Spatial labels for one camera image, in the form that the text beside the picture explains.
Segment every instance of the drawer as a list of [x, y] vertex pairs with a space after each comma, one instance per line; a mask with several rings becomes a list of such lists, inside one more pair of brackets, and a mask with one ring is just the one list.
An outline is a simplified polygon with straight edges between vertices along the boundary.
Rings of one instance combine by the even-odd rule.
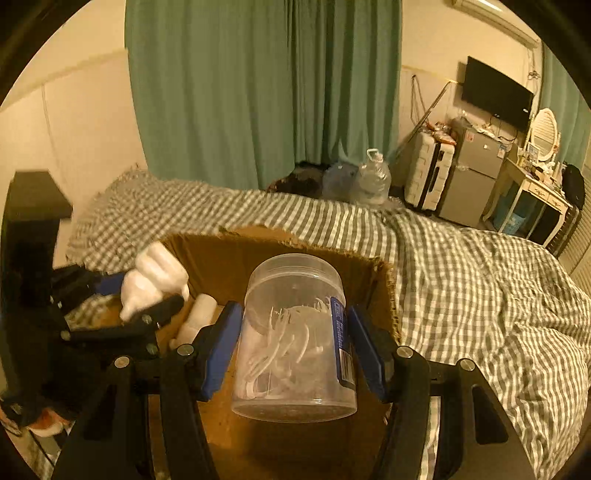
[[535, 183], [530, 183], [530, 187], [527, 189], [527, 191], [530, 192], [534, 197], [538, 197], [543, 202], [545, 202], [548, 199], [548, 195], [550, 195], [546, 189], [536, 185]]
[[554, 195], [548, 195], [548, 205], [554, 207], [559, 211], [562, 211], [566, 208], [564, 202], [558, 200], [558, 198], [556, 198]]

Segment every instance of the table leg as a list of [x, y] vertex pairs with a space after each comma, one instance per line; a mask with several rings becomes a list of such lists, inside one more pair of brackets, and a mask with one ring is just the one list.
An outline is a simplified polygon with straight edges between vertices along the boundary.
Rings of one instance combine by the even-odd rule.
[[511, 215], [513, 215], [513, 210], [515, 210], [515, 207], [517, 206], [517, 202], [519, 202], [519, 197], [521, 197], [521, 192], [523, 192], [523, 188], [521, 185], [519, 185], [519, 190], [517, 190], [517, 195], [515, 195], [515, 200], [513, 200], [513, 203], [511, 203], [511, 208], [509, 209], [509, 211], [505, 215], [505, 220], [503, 220], [503, 224], [501, 225], [501, 228], [499, 228], [499, 233], [503, 233], [503, 230], [505, 229], [507, 222], [509, 222]]
[[499, 178], [496, 180], [495, 182], [495, 187], [493, 188], [493, 192], [494, 192], [494, 197], [491, 203], [491, 208], [482, 216], [482, 221], [486, 222], [491, 215], [493, 214], [493, 212], [496, 209], [496, 204], [499, 203], [499, 198], [501, 197], [501, 191], [503, 190], [503, 187], [505, 186], [505, 182], [506, 182], [506, 175], [504, 170], [501, 170], [501, 173], [499, 174]]
[[565, 216], [566, 216], [566, 210], [564, 212], [560, 212], [560, 217], [558, 218], [558, 222], [556, 222], [556, 226], [554, 227], [554, 230], [552, 230], [550, 232], [550, 234], [548, 235], [548, 238], [545, 240], [542, 247], [546, 248], [548, 246], [548, 244], [550, 243], [550, 241], [558, 233], [558, 230], [560, 230], [560, 228], [562, 227], [562, 224], [564, 223]]
[[538, 216], [535, 219], [534, 224], [532, 225], [530, 232], [527, 234], [526, 238], [529, 239], [529, 237], [531, 237], [531, 234], [533, 233], [533, 231], [535, 230], [535, 227], [538, 226], [538, 223], [540, 222], [540, 219], [542, 218], [542, 215], [544, 214], [544, 211], [546, 210], [546, 204], [544, 203], [542, 205], [542, 208], [540, 209], [540, 212], [538, 214]]

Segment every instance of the gray refrigerator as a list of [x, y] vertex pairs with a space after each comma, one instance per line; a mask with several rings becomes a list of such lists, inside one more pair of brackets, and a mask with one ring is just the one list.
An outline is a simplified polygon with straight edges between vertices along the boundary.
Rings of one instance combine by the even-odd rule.
[[506, 154], [503, 143], [478, 133], [465, 119], [452, 121], [456, 153], [437, 215], [478, 227]]

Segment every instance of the cardboard box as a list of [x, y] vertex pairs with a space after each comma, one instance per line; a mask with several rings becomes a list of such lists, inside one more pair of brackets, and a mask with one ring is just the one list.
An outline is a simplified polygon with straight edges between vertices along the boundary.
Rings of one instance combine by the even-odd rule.
[[[380, 259], [304, 244], [283, 231], [253, 227], [211, 235], [174, 235], [164, 241], [189, 273], [191, 296], [213, 296], [221, 305], [243, 302], [253, 270], [275, 255], [306, 253], [326, 260], [339, 272], [347, 304], [367, 306], [374, 323], [398, 341], [392, 300], [391, 267]], [[159, 344], [168, 340], [188, 315], [179, 313]], [[367, 479], [385, 433], [388, 405], [369, 393], [357, 370], [358, 411], [345, 419], [309, 424], [270, 423], [241, 417], [231, 410], [234, 359], [222, 388], [199, 412], [220, 479]], [[165, 471], [158, 397], [150, 399], [155, 470]]]

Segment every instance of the large water jug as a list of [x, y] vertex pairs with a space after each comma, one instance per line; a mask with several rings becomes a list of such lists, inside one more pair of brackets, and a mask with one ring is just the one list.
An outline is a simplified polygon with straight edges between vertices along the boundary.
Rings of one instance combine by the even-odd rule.
[[370, 148], [367, 156], [355, 176], [350, 199], [354, 205], [378, 208], [388, 199], [392, 177], [384, 156], [377, 148]]

